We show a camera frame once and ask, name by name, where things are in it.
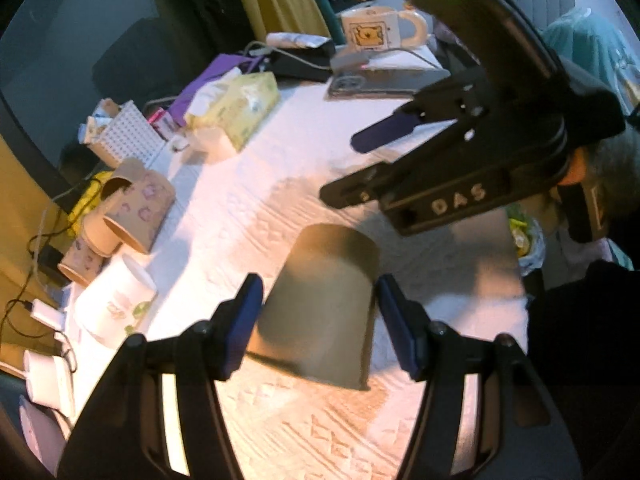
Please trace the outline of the plain brown paper cup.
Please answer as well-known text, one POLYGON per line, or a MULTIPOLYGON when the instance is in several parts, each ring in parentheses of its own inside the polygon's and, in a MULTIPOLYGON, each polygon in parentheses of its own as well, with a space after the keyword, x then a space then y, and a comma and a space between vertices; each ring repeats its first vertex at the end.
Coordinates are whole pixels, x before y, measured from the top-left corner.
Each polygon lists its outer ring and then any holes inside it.
POLYGON ((320 384, 367 388, 379 263, 367 235, 338 224, 307 226, 274 281, 248 354, 320 384))

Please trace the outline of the white printed paper cup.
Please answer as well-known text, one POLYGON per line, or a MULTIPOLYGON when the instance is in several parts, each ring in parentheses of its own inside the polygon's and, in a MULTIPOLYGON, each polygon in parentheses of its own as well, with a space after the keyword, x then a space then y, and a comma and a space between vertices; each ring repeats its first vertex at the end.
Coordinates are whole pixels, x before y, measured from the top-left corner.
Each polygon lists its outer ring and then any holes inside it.
POLYGON ((82 330, 117 349, 133 334, 157 294, 151 275, 130 255, 115 257, 79 295, 74 315, 82 330))

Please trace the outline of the left floral brown paper cup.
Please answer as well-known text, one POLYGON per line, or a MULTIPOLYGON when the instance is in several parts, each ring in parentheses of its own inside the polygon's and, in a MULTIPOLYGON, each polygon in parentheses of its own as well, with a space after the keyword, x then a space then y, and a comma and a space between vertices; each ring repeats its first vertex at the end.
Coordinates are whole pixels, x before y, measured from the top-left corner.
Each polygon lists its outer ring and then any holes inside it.
POLYGON ((103 265, 104 258, 78 237, 67 249, 58 270, 72 282, 88 287, 100 274, 103 265))

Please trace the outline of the floral brown paper cup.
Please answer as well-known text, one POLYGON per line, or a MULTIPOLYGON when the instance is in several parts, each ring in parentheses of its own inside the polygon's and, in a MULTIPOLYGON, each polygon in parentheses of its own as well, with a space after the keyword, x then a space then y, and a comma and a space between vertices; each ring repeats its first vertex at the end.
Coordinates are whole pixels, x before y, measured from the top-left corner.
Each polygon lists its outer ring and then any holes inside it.
POLYGON ((119 194, 103 220, 124 244, 149 255, 175 198, 174 186, 162 174, 146 170, 119 194))
POLYGON ((72 282, 88 287, 100 274, 103 265, 104 258, 78 237, 67 249, 58 270, 72 282))

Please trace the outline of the front floral brown paper cup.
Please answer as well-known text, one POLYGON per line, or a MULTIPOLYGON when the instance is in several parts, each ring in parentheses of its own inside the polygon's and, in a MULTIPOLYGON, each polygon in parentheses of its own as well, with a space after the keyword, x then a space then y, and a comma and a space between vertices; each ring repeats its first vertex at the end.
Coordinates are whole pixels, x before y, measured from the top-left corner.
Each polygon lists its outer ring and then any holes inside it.
POLYGON ((149 255, 175 198, 174 186, 162 174, 146 170, 119 194, 103 220, 124 244, 149 255))

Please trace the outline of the back brown paper cup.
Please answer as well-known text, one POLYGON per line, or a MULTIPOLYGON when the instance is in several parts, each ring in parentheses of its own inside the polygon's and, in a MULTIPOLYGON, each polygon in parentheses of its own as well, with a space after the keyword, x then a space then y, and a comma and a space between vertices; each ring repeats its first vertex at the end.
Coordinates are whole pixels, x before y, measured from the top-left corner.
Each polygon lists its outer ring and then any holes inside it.
POLYGON ((106 200, 121 188, 128 188, 130 184, 140 180, 145 170, 141 160, 135 157, 124 159, 102 186, 101 200, 106 200))

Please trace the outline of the white desk lamp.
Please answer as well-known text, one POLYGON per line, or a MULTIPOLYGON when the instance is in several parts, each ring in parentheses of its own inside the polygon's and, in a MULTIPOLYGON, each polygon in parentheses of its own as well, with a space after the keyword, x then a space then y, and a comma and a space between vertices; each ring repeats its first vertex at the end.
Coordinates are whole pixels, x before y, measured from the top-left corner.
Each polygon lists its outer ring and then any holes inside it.
POLYGON ((74 418, 72 374, 66 359, 26 350, 23 364, 29 400, 74 418))

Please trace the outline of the white power strip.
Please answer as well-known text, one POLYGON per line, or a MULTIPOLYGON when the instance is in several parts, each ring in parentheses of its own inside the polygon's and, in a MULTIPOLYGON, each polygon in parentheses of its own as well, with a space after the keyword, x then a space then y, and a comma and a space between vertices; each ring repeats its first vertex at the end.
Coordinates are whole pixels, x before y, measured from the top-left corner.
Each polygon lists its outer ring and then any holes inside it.
POLYGON ((39 299, 32 300, 30 316, 51 330, 64 330, 65 312, 51 307, 39 299))

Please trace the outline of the white tablecloth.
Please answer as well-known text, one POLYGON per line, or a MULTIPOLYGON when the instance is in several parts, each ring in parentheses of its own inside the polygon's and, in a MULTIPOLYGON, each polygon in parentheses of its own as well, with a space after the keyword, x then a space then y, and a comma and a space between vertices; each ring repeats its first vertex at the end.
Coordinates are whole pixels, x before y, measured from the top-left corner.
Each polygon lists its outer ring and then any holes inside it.
POLYGON ((423 386, 403 372, 378 312, 347 321, 363 292, 354 257, 331 247, 336 226, 375 242, 378 270, 392 274, 428 315, 459 333, 526 338, 525 295, 506 214, 401 237, 372 204, 334 210, 322 185, 394 160, 438 133, 423 126, 386 148, 352 150, 352 135, 389 115, 393 100, 331 101, 322 84, 284 84, 279 105, 238 154, 198 154, 168 145, 153 168, 176 199, 152 252, 139 261, 157 287, 141 330, 176 336, 209 318, 249 273, 285 282, 264 321, 297 330, 305 358, 335 350, 361 389, 296 377, 245 359, 217 385, 224 421, 247 479, 391 479, 408 445, 423 386))

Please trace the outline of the white tube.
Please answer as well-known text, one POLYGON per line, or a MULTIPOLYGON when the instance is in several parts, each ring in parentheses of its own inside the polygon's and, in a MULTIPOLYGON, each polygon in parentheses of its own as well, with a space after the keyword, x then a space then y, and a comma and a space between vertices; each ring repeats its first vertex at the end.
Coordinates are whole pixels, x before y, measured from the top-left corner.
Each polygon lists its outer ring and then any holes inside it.
POLYGON ((300 32, 270 32, 266 36, 266 44, 279 49, 319 49, 330 42, 329 37, 300 32))

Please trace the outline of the yellow green tissue pack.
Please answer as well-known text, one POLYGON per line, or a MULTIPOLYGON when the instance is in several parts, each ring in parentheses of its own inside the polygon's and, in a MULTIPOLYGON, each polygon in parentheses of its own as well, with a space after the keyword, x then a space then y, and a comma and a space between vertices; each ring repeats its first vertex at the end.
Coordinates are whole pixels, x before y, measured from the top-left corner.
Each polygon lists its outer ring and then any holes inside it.
POLYGON ((195 92, 183 114, 186 140, 216 156, 239 153, 279 101, 273 73, 242 74, 232 68, 195 92))

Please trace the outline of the pink small box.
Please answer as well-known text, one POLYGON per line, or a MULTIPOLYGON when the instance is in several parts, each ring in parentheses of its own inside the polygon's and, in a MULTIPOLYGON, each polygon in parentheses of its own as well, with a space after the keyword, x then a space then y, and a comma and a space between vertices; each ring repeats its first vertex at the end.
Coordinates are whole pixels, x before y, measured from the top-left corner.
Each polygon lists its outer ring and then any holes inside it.
POLYGON ((148 123, 165 141, 170 141, 180 130, 180 126, 171 114, 163 108, 158 108, 148 117, 148 123))

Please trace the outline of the yellow curtain left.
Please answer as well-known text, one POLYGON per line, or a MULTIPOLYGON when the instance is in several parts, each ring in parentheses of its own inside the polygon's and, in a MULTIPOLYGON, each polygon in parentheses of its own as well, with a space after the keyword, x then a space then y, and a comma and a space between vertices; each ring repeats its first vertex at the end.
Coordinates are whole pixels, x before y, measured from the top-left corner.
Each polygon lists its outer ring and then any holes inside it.
MULTIPOLYGON (((49 197, 36 184, 14 156, 8 144, 1 144, 1 307, 18 297, 35 298, 52 304, 46 278, 29 278, 32 268, 27 242, 38 232, 41 214, 49 206, 49 197)), ((58 342, 52 330, 30 317, 22 304, 16 304, 9 316, 2 316, 1 369, 20 376, 23 354, 27 349, 49 356, 58 342)))

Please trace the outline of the yellow plastic bag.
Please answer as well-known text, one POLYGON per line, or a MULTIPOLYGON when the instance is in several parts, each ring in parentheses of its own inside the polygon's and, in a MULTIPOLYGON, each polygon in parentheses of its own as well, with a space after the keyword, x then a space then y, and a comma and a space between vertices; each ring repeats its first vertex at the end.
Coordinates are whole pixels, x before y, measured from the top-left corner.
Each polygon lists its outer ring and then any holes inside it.
POLYGON ((88 188, 82 193, 81 198, 68 215, 67 235, 78 237, 82 218, 99 205, 102 188, 112 174, 111 171, 100 171, 90 179, 88 188))

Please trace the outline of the white perforated plastic basket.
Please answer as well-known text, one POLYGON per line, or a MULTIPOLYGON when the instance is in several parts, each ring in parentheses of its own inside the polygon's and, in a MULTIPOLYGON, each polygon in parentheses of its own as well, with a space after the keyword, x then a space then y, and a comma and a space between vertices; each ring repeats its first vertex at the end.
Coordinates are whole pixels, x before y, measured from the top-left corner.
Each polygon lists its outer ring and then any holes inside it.
POLYGON ((115 117, 107 117, 105 110, 88 116, 82 143, 107 167, 116 169, 127 158, 135 158, 148 166, 165 147, 166 140, 134 101, 128 101, 115 117))

